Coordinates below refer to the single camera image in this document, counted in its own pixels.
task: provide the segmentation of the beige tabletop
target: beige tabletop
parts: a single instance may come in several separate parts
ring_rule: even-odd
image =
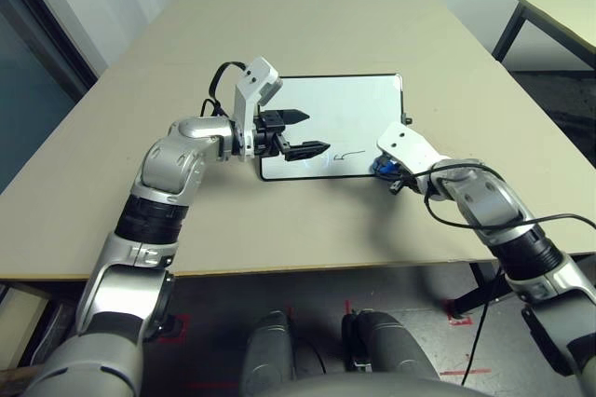
[[[86,277],[145,151],[197,113],[221,62],[257,55],[282,75],[400,73],[413,128],[440,152],[484,159],[535,215],[595,218],[594,169],[440,0],[179,0],[0,197],[0,277]],[[228,110],[235,81],[220,88]],[[435,207],[458,218],[453,203]],[[544,228],[569,253],[596,246],[581,223]],[[491,258],[411,191],[393,197],[373,178],[265,183],[235,159],[208,170],[180,242],[179,274]]]
[[[518,0],[596,53],[596,0]]]

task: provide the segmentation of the metal table leg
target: metal table leg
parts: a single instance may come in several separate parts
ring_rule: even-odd
[[[505,30],[501,34],[499,41],[496,43],[493,50],[493,57],[498,62],[503,61],[509,48],[511,48],[513,40],[518,36],[520,29],[525,23],[525,17],[523,16],[524,10],[525,7],[518,3],[518,6],[515,7],[515,11],[513,12],[513,15],[511,15],[507,26],[505,26]]]

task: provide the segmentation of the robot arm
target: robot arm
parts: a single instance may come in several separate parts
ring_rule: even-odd
[[[142,342],[166,325],[174,280],[167,267],[207,166],[231,156],[308,158],[329,147],[318,141],[292,146],[283,139],[286,125],[308,118],[297,110],[254,116],[255,106],[269,102],[280,87],[278,72],[257,58],[237,82],[231,119],[178,120],[149,149],[79,302],[76,335],[48,359],[27,397],[140,394]]]
[[[425,200],[455,201],[499,260],[511,289],[527,303],[522,316],[553,368],[576,374],[585,394],[596,395],[596,291],[538,224],[520,225],[534,217],[515,192],[477,159],[439,155],[400,123],[391,124],[377,144],[407,171],[400,186],[408,185]],[[469,167],[455,166],[462,164]],[[423,171],[430,172],[415,175]]]

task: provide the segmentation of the table leg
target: table leg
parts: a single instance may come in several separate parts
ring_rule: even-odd
[[[498,299],[511,293],[511,287],[505,280],[504,275],[500,275],[491,281],[485,282],[478,288],[472,290],[463,296],[451,301],[448,311],[454,318],[462,318],[474,308],[483,306],[486,299],[494,289],[493,299]]]
[[[473,262],[469,264],[469,267],[479,286],[494,279],[496,271],[494,270],[492,262]]]
[[[509,51],[509,48],[511,48],[513,40],[515,40],[515,37],[518,36],[518,33],[522,28],[523,23],[525,22],[525,17],[523,16],[524,10],[525,7],[521,4],[518,4],[518,6],[515,7],[513,15],[511,15],[507,26],[505,26],[505,30],[501,34],[499,41],[496,43],[496,46],[493,50],[493,57],[498,62],[503,61],[507,55],[507,52]]]

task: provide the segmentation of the red tape marking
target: red tape marking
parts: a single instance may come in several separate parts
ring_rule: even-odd
[[[449,320],[449,325],[472,325],[474,323],[469,316],[458,320],[451,315],[447,315],[447,319]]]
[[[493,372],[493,370],[489,369],[488,367],[481,367],[478,369],[470,369],[469,370],[470,374],[490,374],[491,372]],[[439,375],[440,376],[462,376],[465,373],[466,373],[466,371],[443,371],[443,372],[440,372]]]
[[[198,381],[186,383],[184,387],[189,390],[232,390],[237,388],[238,384],[232,381]]]
[[[184,341],[186,341],[186,332],[188,331],[190,315],[187,313],[182,313],[180,315],[174,316],[183,323],[183,328],[180,330],[180,334],[175,338],[160,337],[157,339],[159,344],[182,344]]]

